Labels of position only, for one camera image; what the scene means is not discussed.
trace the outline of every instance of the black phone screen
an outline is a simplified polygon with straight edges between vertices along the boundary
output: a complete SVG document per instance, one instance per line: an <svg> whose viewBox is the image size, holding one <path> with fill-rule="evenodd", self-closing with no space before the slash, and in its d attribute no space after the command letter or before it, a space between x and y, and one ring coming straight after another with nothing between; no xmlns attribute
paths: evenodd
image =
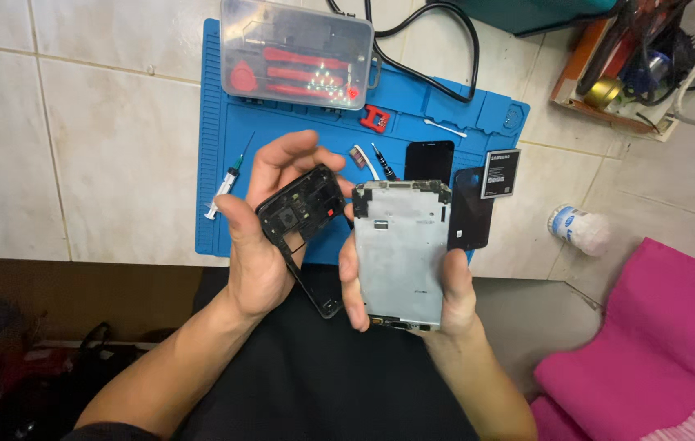
<svg viewBox="0 0 695 441"><path fill-rule="evenodd" d="M404 159L404 180L451 182L453 141L411 142Z"/></svg>

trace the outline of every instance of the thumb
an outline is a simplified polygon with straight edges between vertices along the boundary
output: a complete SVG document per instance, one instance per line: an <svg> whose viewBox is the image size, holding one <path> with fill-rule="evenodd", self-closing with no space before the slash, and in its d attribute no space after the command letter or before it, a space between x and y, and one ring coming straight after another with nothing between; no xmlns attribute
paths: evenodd
<svg viewBox="0 0 695 441"><path fill-rule="evenodd" d="M452 249L443 263L443 291L447 299L459 301L475 297L473 275L467 263L467 255L461 249Z"/></svg>
<svg viewBox="0 0 695 441"><path fill-rule="evenodd" d="M220 212L227 218L233 244L239 249L254 247L265 242L260 220L245 201L233 195L220 195L214 199Z"/></svg>

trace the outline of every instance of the transparent plastic box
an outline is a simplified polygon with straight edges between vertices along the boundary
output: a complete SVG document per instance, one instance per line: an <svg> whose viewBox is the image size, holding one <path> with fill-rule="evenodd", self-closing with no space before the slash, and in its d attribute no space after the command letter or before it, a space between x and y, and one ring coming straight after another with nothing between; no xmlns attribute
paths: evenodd
<svg viewBox="0 0 695 441"><path fill-rule="evenodd" d="M263 0L223 0L222 87L261 100L361 109L374 36L367 20Z"/></svg>

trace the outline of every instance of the blue silicone mat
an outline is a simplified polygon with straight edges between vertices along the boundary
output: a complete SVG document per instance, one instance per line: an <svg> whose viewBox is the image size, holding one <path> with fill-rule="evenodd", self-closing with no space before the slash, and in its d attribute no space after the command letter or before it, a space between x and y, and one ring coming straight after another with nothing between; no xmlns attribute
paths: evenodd
<svg viewBox="0 0 695 441"><path fill-rule="evenodd" d="M468 87L438 78L438 81L466 95ZM367 167L359 170L347 152L362 146L379 174L382 167L372 151L374 142L398 176L404 175L404 156L412 141L452 140L455 143L452 170L484 165L487 151L516 147L530 106L508 96L476 90L469 104L459 103L392 67L383 67L380 85L367 92L367 104L391 114L385 133L378 134L358 123L366 111L334 113L321 107L291 105L264 100L255 104L227 95L220 78L220 22L203 23L203 65L201 76L201 119L198 142L198 205L195 210L195 251L214 256L230 255L231 238L227 221L221 216L207 219L217 188L236 158L242 154L250 136L244 163L231 194L243 198L249 185L249 173L255 153L262 146L288 132L313 129L320 145L345 156L347 166L341 172L353 183L372 180ZM461 138L433 125L424 118L467 134ZM337 257L350 230L345 221L331 222L309 242L306 262L337 263Z"/></svg>

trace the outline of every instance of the pink towel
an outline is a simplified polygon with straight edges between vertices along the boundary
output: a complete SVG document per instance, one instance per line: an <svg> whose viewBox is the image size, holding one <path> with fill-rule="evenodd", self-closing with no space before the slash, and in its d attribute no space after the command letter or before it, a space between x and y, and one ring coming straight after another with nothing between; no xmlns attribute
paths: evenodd
<svg viewBox="0 0 695 441"><path fill-rule="evenodd" d="M541 440L695 439L695 259L646 238L595 339L535 377Z"/></svg>

